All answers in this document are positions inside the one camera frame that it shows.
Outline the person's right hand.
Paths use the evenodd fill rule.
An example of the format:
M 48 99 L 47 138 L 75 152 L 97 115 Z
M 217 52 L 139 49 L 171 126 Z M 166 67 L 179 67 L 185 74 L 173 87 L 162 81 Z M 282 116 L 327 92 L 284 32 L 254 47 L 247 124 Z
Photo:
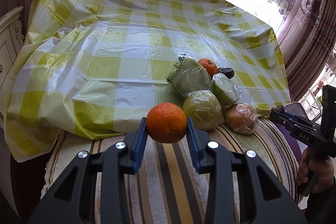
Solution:
M 302 153 L 296 183 L 298 191 L 304 196 L 329 189 L 334 183 L 331 157 L 320 155 L 307 147 Z

